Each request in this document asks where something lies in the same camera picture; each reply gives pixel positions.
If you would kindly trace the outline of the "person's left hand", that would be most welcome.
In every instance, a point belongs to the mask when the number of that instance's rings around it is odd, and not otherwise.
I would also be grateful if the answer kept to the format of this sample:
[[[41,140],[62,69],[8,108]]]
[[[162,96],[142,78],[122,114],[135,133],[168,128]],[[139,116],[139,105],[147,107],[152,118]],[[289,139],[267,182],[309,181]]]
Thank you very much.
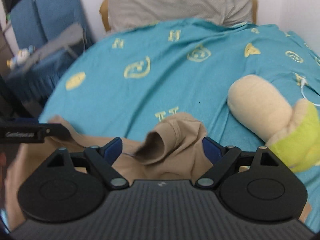
[[[3,190],[4,185],[4,170],[7,165],[7,158],[4,152],[0,153],[0,191]]]

